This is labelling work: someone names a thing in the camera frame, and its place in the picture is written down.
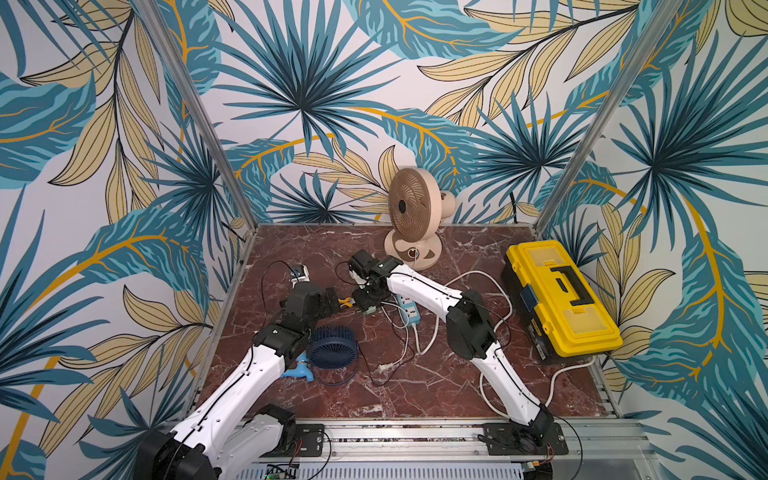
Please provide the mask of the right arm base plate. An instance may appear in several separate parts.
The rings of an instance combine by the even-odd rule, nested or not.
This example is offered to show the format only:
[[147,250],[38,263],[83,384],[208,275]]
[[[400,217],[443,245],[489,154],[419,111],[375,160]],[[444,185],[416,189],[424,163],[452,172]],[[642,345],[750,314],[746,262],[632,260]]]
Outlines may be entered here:
[[485,423],[477,439],[484,443],[490,456],[531,456],[549,458],[569,453],[559,424],[552,424],[542,436],[527,427],[507,423]]

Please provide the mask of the teal white power strip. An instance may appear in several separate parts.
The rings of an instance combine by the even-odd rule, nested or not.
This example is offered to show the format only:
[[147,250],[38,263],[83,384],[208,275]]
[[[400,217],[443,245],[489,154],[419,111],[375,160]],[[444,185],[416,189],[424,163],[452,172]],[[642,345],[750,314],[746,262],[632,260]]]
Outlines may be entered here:
[[395,295],[395,300],[404,326],[418,325],[421,321],[421,315],[416,303],[410,297],[399,294]]

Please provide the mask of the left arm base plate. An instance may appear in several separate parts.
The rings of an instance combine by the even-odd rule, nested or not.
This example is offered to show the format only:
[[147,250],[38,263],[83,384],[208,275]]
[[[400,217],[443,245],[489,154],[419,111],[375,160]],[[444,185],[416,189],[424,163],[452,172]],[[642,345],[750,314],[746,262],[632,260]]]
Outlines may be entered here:
[[323,424],[298,424],[281,455],[292,458],[319,458],[325,452],[325,445]]

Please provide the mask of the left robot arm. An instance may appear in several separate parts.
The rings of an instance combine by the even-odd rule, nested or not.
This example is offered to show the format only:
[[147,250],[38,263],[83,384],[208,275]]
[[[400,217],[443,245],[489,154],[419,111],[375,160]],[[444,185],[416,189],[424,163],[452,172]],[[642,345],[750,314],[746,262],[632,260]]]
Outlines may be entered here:
[[335,290],[295,284],[274,321],[255,333],[235,371],[201,406],[167,433],[150,433],[134,462],[134,479],[232,479],[265,454],[300,446],[295,415],[273,404],[248,411],[306,351],[317,323],[340,311]]

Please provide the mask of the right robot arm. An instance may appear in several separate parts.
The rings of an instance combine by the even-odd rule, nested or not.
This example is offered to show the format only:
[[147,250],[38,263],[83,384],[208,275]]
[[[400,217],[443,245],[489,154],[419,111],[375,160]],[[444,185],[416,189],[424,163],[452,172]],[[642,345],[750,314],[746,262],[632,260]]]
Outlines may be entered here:
[[433,281],[400,260],[375,259],[365,250],[348,262],[358,289],[352,294],[361,310],[379,306],[391,295],[410,298],[445,323],[447,342],[457,356],[470,361],[502,401],[513,426],[538,445],[555,431],[553,414],[527,389],[503,352],[490,310],[475,290],[460,291]]

